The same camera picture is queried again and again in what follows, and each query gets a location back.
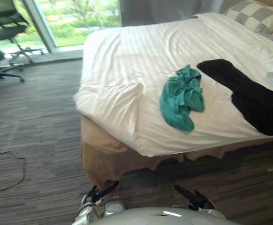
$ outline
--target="wall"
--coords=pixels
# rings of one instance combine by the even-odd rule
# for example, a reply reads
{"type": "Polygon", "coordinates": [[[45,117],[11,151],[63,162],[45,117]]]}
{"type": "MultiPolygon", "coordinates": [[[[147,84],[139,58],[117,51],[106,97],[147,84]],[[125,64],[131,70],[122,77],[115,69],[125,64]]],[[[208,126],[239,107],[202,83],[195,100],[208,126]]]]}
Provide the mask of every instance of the wall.
{"type": "Polygon", "coordinates": [[[120,0],[123,26],[164,23],[219,12],[223,0],[120,0]]]}

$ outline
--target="white duvet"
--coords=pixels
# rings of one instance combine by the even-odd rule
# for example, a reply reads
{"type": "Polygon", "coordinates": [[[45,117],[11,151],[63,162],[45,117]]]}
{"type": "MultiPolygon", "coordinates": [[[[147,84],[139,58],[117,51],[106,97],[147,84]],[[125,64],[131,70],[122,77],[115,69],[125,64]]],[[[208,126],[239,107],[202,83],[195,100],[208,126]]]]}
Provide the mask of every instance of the white duvet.
{"type": "Polygon", "coordinates": [[[273,42],[224,15],[97,31],[85,42],[78,111],[144,156],[201,150],[268,138],[231,103],[232,91],[204,73],[205,111],[190,113],[186,133],[159,110],[162,88],[175,71],[205,60],[226,59],[273,90],[273,42]]]}

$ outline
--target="chair armrest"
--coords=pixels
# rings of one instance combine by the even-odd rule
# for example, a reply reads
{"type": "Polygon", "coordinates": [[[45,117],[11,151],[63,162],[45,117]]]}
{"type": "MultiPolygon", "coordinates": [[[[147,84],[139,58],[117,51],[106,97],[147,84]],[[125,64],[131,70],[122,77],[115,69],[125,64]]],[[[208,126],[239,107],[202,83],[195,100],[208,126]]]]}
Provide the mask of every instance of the chair armrest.
{"type": "Polygon", "coordinates": [[[23,21],[23,22],[25,22],[27,25],[29,25],[28,21],[25,20],[25,18],[24,18],[20,13],[13,14],[13,15],[10,17],[10,19],[11,19],[18,27],[20,27],[20,28],[23,30],[23,32],[25,31],[25,29],[23,29],[23,27],[19,24],[18,19],[20,19],[21,22],[23,21]]]}

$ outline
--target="glass window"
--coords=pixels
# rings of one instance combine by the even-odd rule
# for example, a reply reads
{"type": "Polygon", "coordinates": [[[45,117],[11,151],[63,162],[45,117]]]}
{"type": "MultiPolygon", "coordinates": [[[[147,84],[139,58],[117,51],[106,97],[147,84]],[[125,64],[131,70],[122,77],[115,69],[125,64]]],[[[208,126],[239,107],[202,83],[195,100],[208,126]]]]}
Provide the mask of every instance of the glass window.
{"type": "Polygon", "coordinates": [[[39,0],[58,46],[82,45],[86,37],[119,27],[118,0],[39,0]]]}

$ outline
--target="tree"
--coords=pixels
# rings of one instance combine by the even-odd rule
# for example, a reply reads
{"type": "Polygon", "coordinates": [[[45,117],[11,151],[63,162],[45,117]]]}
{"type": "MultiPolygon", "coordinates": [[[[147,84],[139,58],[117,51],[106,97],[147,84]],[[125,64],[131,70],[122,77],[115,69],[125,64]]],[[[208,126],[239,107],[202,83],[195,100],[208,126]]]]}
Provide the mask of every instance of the tree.
{"type": "Polygon", "coordinates": [[[78,20],[82,20],[84,27],[89,27],[88,14],[93,11],[89,0],[70,0],[66,11],[78,20]]]}
{"type": "Polygon", "coordinates": [[[53,12],[57,14],[58,11],[56,10],[56,1],[55,0],[48,0],[48,2],[50,3],[53,12]]]}
{"type": "Polygon", "coordinates": [[[90,4],[92,10],[94,11],[94,13],[97,16],[98,22],[99,22],[99,26],[103,27],[103,22],[102,22],[102,3],[101,0],[92,0],[91,4],[90,4]]]}
{"type": "Polygon", "coordinates": [[[118,8],[118,0],[109,0],[108,5],[105,6],[105,9],[109,10],[114,17],[117,16],[118,8]]]}

